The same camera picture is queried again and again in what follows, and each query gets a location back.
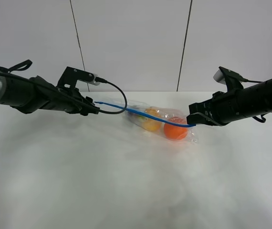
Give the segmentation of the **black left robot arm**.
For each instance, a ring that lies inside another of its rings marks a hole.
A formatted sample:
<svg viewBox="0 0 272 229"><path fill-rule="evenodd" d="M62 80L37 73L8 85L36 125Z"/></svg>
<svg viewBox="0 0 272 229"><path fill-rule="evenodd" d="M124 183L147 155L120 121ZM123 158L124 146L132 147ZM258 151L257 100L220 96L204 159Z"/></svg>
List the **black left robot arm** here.
<svg viewBox="0 0 272 229"><path fill-rule="evenodd" d="M63 111L68 114L98 114L100 109L92 98L83 97L76 83L95 83L95 75L66 67L56 86L40 76L26 79L14 74L25 71L32 61L23 61L11 68L0 66L0 104L8 105L23 114L37 110Z"/></svg>

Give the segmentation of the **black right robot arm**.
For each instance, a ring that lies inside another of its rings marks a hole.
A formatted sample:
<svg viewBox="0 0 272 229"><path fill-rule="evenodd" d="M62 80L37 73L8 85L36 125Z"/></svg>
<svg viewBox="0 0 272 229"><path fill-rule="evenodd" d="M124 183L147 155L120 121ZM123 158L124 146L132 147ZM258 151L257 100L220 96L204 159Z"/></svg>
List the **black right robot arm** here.
<svg viewBox="0 0 272 229"><path fill-rule="evenodd" d="M212 98L189 105L187 123L189 125L225 126L233 121L254 118L265 123L264 115L272 113L272 78L244 88L247 79L240 74L219 67L215 81L223 83L227 92L215 92Z"/></svg>

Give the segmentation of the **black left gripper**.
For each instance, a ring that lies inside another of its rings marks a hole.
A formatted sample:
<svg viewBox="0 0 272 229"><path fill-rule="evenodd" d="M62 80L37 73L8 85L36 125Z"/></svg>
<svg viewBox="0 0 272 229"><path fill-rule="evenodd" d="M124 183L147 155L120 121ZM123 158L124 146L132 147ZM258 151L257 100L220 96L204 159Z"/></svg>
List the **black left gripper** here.
<svg viewBox="0 0 272 229"><path fill-rule="evenodd" d="M94 105L91 97L83 97L78 89L57 88L56 91L48 91L47 109L53 111L64 111L68 114L99 114L100 108Z"/></svg>

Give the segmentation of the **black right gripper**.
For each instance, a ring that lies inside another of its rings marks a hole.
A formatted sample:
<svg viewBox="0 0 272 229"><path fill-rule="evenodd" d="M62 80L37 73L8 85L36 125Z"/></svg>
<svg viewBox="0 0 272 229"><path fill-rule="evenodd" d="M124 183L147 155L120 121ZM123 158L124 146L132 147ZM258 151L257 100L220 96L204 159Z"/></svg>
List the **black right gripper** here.
<svg viewBox="0 0 272 229"><path fill-rule="evenodd" d="M216 92L208 102L190 104L187 123L189 125L225 126L240 120L237 95L240 90L226 93Z"/></svg>

